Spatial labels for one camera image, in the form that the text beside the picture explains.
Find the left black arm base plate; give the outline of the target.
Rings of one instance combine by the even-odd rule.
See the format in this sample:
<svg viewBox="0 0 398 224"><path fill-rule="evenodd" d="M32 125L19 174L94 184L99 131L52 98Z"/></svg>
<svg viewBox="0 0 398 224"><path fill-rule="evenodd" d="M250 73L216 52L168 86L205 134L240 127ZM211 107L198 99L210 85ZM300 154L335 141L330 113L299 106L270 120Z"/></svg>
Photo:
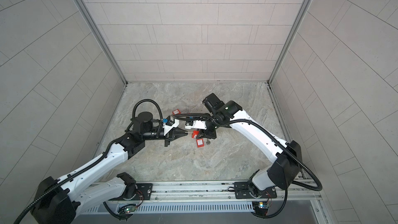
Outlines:
<svg viewBox="0 0 398 224"><path fill-rule="evenodd" d="M126 187L120 197L113 200L118 201L139 201L149 200L152 193L153 184L151 183L137 183L130 184Z"/></svg>

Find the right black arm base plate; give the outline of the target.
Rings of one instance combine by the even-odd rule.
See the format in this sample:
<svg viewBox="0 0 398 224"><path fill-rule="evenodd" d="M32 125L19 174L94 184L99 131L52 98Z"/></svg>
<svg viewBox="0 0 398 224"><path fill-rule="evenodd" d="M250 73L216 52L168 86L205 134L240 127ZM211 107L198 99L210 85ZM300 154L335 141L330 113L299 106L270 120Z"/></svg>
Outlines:
<svg viewBox="0 0 398 224"><path fill-rule="evenodd" d="M275 187L268 187L259 190L249 181L235 182L232 187L228 187L229 192L235 193L236 199L276 199L277 193Z"/></svg>

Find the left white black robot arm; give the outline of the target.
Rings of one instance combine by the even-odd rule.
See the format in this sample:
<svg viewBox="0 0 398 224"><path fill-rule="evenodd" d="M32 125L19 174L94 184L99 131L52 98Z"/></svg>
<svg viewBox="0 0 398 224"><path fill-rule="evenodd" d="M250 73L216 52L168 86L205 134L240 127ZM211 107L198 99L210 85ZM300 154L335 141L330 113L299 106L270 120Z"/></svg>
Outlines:
<svg viewBox="0 0 398 224"><path fill-rule="evenodd" d="M113 198L131 199L137 194L136 181L128 173L120 173L108 182L92 184L116 166L126 162L145 147L147 140L172 141L187 136L179 128L179 121L163 117L159 105L148 100L159 113L154 119L151 112L137 113L139 101L133 108L131 122L125 134L111 141L105 151L80 168L57 179L48 177L38 187L37 194L15 223L19 224L31 214L39 224L70 224L81 213Z"/></svg>

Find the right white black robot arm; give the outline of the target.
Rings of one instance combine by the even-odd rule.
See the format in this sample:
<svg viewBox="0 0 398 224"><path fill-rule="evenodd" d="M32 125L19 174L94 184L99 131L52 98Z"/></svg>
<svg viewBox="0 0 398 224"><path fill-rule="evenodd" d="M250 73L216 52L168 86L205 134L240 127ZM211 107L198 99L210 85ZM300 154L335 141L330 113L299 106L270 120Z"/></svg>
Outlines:
<svg viewBox="0 0 398 224"><path fill-rule="evenodd" d="M219 128L232 128L249 139L271 162L271 165L254 173L248 181L247 191L258 198L270 187L287 190L291 184L313 191L321 191L318 177L302 162L300 145L287 142L268 132L254 121L236 102L224 103L215 94L203 100L209 114L178 114L174 119L186 122L186 127L198 129L198 136L216 138Z"/></svg>

